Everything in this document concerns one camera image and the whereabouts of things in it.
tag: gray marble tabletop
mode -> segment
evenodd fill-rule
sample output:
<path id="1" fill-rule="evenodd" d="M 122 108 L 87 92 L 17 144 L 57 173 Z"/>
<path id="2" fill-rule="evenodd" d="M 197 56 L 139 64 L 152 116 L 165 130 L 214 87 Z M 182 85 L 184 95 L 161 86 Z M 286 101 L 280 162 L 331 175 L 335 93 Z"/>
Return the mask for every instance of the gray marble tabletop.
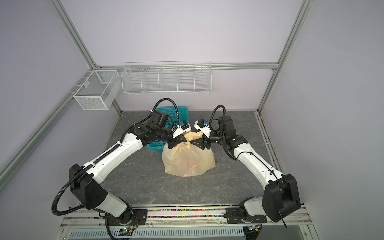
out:
<path id="1" fill-rule="evenodd" d="M 211 111 L 190 111 L 189 121 L 209 119 Z M 123 131 L 148 112 L 123 112 L 108 148 Z M 237 134 L 244 136 L 267 162 L 269 155 L 253 111 L 227 111 Z M 130 204 L 239 204 L 248 197 L 262 197 L 263 188 L 240 161 L 231 160 L 218 144 L 212 145 L 216 167 L 200 176 L 177 177 L 165 173 L 162 153 L 147 147 L 116 167 L 101 185 Z"/>

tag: robotic arm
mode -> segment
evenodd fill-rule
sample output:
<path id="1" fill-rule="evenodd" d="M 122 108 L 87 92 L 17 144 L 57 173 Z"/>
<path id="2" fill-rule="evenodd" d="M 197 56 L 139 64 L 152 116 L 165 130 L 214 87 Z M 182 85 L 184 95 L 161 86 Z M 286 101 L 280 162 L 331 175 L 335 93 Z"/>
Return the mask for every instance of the robotic arm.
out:
<path id="1" fill-rule="evenodd" d="M 172 124 L 174 126 L 170 128 L 165 128 L 170 116 L 156 110 L 159 103 L 165 100 L 172 102 L 177 115 L 176 125 Z M 223 108 L 223 116 L 218 118 L 219 128 L 214 130 L 211 123 L 218 108 Z M 191 141 L 192 144 L 201 149 L 210 149 L 212 143 L 220 144 L 228 157 L 244 163 L 265 189 L 262 200 L 249 198 L 240 203 L 241 219 L 245 223 L 252 221 L 251 219 L 255 215 L 267 215 L 271 220 L 277 222 L 300 208 L 295 178 L 274 169 L 254 151 L 243 136 L 236 134 L 232 119 L 225 115 L 224 106 L 219 105 L 215 108 L 210 121 L 200 119 L 195 122 L 194 126 L 198 131 L 203 132 L 203 136 Z M 51 207 L 52 213 L 65 215 L 80 208 L 94 209 L 105 212 L 106 216 L 107 214 L 109 216 L 107 219 L 112 219 L 117 224 L 129 224 L 134 217 L 130 205 L 103 189 L 100 183 L 122 161 L 146 144 L 166 141 L 168 148 L 173 148 L 177 144 L 185 142 L 182 133 L 189 131 L 191 131 L 190 124 L 187 121 L 179 121 L 179 113 L 174 101 L 169 98 L 159 100 L 149 116 L 127 128 L 120 141 L 106 152 L 83 166 L 75 164 L 70 168 L 70 180 L 55 197 Z M 57 203 L 67 188 L 70 188 L 82 205 L 66 211 L 58 211 Z"/>

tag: white label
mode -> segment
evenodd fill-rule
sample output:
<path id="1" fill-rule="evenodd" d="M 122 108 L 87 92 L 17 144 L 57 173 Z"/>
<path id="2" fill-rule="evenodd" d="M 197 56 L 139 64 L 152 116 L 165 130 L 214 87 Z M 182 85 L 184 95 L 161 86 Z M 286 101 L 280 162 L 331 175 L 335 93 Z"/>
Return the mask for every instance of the white label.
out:
<path id="1" fill-rule="evenodd" d="M 87 80 L 87 81 L 85 81 L 85 83 L 84 83 L 84 87 L 87 88 L 88 85 L 89 85 L 89 81 Z"/>

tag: wire basket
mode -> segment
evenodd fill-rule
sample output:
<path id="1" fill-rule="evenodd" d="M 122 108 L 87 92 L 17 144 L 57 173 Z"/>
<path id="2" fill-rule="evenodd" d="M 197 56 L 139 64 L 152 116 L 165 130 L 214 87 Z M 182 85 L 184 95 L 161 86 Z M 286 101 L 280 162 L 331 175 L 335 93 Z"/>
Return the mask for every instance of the wire basket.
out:
<path id="1" fill-rule="evenodd" d="M 177 107 L 177 109 L 179 110 L 180 121 L 189 121 L 188 108 L 187 107 Z M 176 123 L 176 110 L 174 107 L 156 108 L 156 110 L 169 114 L 173 118 L 173 121 Z M 170 127 L 170 126 L 172 126 L 172 122 L 170 119 L 168 119 L 166 127 Z M 156 151 L 161 152 L 161 151 L 163 151 L 165 144 L 166 144 L 166 142 L 163 142 L 163 141 L 153 142 L 151 144 L 147 144 L 147 147 L 150 149 L 156 149 Z"/>
<path id="2" fill-rule="evenodd" d="M 116 70 L 94 70 L 73 97 L 84 110 L 108 110 L 120 87 Z"/>
<path id="3" fill-rule="evenodd" d="M 176 64 L 123 63 L 124 70 L 121 74 L 123 92 L 127 94 L 212 92 L 210 62 L 174 63 Z"/>

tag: plastic bag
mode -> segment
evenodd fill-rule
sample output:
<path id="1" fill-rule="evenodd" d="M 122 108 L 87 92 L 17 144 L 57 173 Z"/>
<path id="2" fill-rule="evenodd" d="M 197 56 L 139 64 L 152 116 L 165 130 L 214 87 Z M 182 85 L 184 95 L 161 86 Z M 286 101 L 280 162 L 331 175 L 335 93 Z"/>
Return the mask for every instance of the plastic bag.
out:
<path id="1" fill-rule="evenodd" d="M 187 142 L 169 149 L 164 145 L 163 163 L 166 173 L 179 177 L 198 176 L 216 166 L 211 149 L 201 149 L 189 141 L 201 138 L 203 132 L 189 132 L 184 135 Z"/>

